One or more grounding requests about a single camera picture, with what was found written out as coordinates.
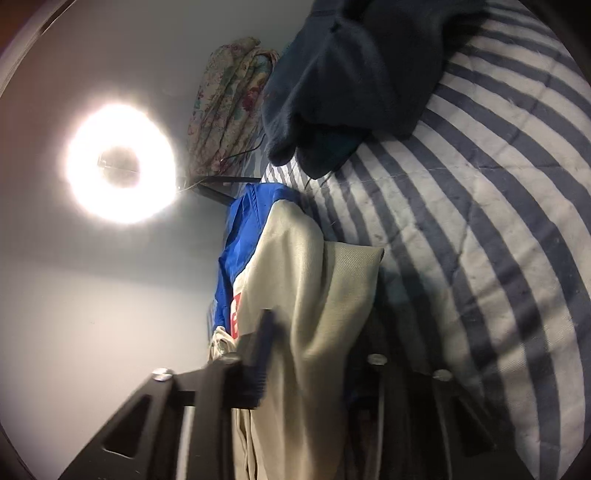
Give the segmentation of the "beige and blue work jacket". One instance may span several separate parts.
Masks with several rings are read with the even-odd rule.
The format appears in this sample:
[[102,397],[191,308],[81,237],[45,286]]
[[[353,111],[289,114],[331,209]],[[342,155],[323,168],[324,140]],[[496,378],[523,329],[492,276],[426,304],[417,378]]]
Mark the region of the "beige and blue work jacket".
[[259,407],[232,413],[239,479],[345,475],[346,359],[372,309],[383,250],[325,239],[297,192],[249,184],[218,260],[215,342],[236,346],[270,310],[280,326]]

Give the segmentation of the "blue white striped quilt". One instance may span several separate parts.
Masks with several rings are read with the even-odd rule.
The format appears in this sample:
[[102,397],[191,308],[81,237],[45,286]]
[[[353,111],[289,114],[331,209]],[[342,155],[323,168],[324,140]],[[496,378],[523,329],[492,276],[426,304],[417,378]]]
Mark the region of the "blue white striped quilt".
[[408,139],[264,179],[300,191],[329,239],[384,249],[412,367],[449,370],[557,479],[590,435],[590,87],[523,3],[486,12]]

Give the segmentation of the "folded floral quilt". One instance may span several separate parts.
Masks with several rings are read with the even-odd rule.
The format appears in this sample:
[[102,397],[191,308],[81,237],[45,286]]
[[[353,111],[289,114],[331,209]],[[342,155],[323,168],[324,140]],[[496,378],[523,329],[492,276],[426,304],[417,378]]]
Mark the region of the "folded floral quilt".
[[259,131],[263,90],[279,54],[243,37],[211,53],[187,127],[192,179],[235,171]]

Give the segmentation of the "dark navy folded garment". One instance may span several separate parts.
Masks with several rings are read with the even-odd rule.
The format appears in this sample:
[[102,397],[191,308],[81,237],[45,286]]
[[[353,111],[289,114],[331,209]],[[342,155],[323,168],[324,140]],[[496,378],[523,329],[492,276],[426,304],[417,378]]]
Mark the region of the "dark navy folded garment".
[[270,164],[318,179],[375,132],[409,137],[483,1],[317,1],[263,90]]

